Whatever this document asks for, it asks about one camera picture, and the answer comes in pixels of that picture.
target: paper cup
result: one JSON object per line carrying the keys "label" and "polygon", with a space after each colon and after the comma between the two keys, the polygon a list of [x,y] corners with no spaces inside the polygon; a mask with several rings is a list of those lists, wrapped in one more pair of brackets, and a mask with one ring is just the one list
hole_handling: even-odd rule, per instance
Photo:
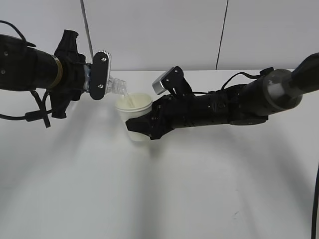
{"label": "paper cup", "polygon": [[[131,118],[137,118],[143,115],[146,115],[152,110],[152,98],[148,94],[144,93],[131,93],[130,97],[133,101],[134,108],[130,107],[129,102],[124,96],[120,96],[119,99],[115,102],[115,107],[119,112],[121,120],[124,123],[125,128],[127,129],[125,122]],[[129,137],[133,141],[145,141],[150,138],[142,133],[128,131]]]}

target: plastic bottle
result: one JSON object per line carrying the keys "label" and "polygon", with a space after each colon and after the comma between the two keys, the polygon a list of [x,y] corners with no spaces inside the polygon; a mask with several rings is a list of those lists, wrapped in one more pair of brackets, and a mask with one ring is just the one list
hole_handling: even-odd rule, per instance
{"label": "plastic bottle", "polygon": [[110,76],[106,93],[126,95],[126,82],[120,80],[119,78],[113,78],[112,76]]}

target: robotic hand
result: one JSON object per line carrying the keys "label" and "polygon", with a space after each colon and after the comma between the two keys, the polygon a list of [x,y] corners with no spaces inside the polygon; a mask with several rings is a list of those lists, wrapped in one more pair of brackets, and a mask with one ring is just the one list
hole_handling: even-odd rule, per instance
{"label": "robotic hand", "polygon": [[[93,64],[86,63],[85,56],[78,53],[76,38],[78,33],[64,30],[62,39],[50,55],[35,49],[23,34],[11,23],[21,39],[0,34],[0,89],[10,91],[30,91],[39,106],[38,111],[25,116],[0,115],[6,120],[34,121],[43,119],[50,127],[48,114],[53,118],[66,118],[65,111],[71,101],[78,101],[84,92],[91,98],[104,97],[109,84],[111,55],[106,51],[95,54]],[[46,89],[41,100],[36,88]],[[47,111],[45,100],[50,96],[52,109]]]}
{"label": "robotic hand", "polygon": [[[255,81],[225,88],[240,74]],[[269,115],[296,107],[303,94],[319,90],[319,53],[309,56],[293,72],[268,68],[257,76],[244,72],[236,75],[221,90],[193,92],[182,69],[174,67],[153,83],[158,95],[166,90],[170,95],[155,101],[148,114],[126,121],[126,126],[129,131],[160,139],[176,128],[264,123]]]}

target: cable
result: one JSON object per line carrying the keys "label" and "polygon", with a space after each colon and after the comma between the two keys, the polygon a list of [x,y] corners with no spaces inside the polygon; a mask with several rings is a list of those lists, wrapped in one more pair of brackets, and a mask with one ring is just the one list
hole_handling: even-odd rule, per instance
{"label": "cable", "polygon": [[43,102],[41,100],[41,98],[40,98],[39,94],[37,93],[37,91],[30,91],[30,92],[33,95],[33,97],[35,98],[35,101],[36,101],[36,103],[39,106],[40,113],[41,113],[41,116],[43,118],[45,127],[49,128],[51,126],[51,124],[50,124],[50,120],[49,120],[49,117],[48,117],[48,114],[47,114],[47,111],[46,111],[45,102]]}
{"label": "cable", "polygon": [[[43,98],[42,98],[42,103],[39,103],[41,101],[40,97],[38,98],[36,95],[38,95],[37,93],[32,93],[32,95],[35,97],[35,99],[37,100],[37,104],[44,104],[45,105],[45,101],[47,99],[47,97],[49,96],[49,92],[46,91],[43,95]],[[49,110],[49,111],[46,111],[46,115],[52,113],[52,110]],[[42,111],[39,110],[39,111],[33,111],[33,112],[28,112],[26,113],[24,116],[7,116],[7,115],[3,115],[3,114],[0,114],[0,119],[4,119],[4,120],[13,120],[13,121],[18,121],[18,120],[26,120],[28,122],[30,121],[34,121],[34,120],[40,120],[42,119]]]}
{"label": "cable", "polygon": [[21,39],[26,43],[26,39],[25,39],[24,35],[19,31],[19,29],[15,25],[13,25],[10,22],[2,21],[2,20],[0,20],[0,23],[4,23],[4,24],[7,24],[10,27],[12,27],[16,31],[16,33],[18,33],[18,35],[21,37]]}
{"label": "cable", "polygon": [[25,120],[26,117],[25,116],[6,116],[6,115],[0,114],[0,119],[4,119],[4,120]]}
{"label": "cable", "polygon": [[12,27],[16,33],[21,37],[22,41],[23,41],[23,50],[22,50],[22,54],[18,57],[18,58],[22,58],[25,53],[26,53],[26,49],[27,49],[27,41],[25,39],[25,36],[19,31],[19,29],[13,25],[12,23],[8,22],[8,21],[3,21],[3,20],[0,20],[0,23],[4,23],[6,25],[9,25],[10,27]]}
{"label": "cable", "polygon": [[199,95],[208,95],[208,92],[201,92],[201,91],[193,91],[194,94],[199,94]]}
{"label": "cable", "polygon": [[316,184],[315,184],[313,217],[312,217],[312,225],[311,225],[311,239],[316,239],[318,203],[319,203],[319,167],[317,171]]}
{"label": "cable", "polygon": [[239,73],[233,75],[231,78],[229,78],[229,80],[225,82],[225,84],[221,87],[221,89],[224,90],[225,87],[227,86],[227,84],[228,84],[235,76],[238,76],[238,75],[244,75],[244,76],[246,76],[246,77],[249,78],[249,79],[258,79],[259,77],[261,77],[261,75],[255,75],[255,76],[253,76],[253,75],[247,74],[246,72],[239,72]]}

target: table surface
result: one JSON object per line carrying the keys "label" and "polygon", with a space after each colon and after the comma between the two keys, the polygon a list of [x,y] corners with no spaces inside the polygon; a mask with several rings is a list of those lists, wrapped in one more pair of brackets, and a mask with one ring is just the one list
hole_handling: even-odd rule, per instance
{"label": "table surface", "polygon": [[[209,91],[237,72],[185,78]],[[112,73],[154,99],[160,74]],[[147,143],[129,140],[116,97],[85,94],[49,129],[0,120],[0,238],[310,238],[319,93],[265,124],[177,129]],[[0,109],[18,116],[36,104],[2,91]]]}

